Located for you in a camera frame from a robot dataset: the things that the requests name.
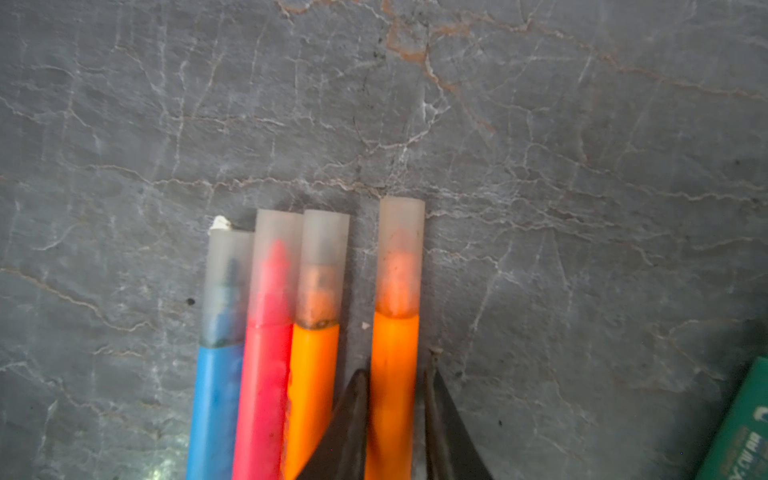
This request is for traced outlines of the teal green marker pen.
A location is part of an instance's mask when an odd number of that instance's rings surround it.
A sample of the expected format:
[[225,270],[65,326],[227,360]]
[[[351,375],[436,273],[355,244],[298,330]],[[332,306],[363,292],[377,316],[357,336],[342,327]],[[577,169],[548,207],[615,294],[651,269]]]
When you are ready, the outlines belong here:
[[695,476],[767,480],[767,358],[751,365]]

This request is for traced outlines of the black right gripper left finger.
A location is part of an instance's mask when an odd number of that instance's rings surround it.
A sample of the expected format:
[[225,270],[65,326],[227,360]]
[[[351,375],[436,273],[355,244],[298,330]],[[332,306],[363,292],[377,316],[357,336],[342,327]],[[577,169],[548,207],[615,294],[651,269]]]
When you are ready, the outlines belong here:
[[369,373],[358,369],[297,479],[358,480],[365,476],[369,414]]

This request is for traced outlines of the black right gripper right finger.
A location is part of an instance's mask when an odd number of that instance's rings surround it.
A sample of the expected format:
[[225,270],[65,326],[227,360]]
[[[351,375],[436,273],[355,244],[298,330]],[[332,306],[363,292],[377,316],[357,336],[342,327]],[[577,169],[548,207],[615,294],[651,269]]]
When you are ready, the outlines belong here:
[[427,478],[492,480],[440,374],[438,360],[432,354],[424,372]]

